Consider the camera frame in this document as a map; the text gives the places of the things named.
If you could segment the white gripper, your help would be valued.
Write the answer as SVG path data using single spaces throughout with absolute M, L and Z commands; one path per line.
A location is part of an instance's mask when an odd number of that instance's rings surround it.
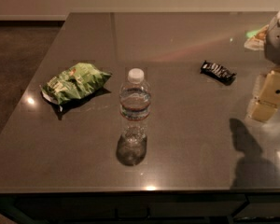
M 269 23 L 264 53 L 267 60 L 280 64 L 280 10 Z M 257 76 L 252 95 L 247 115 L 259 122 L 268 121 L 280 108 L 280 66 Z

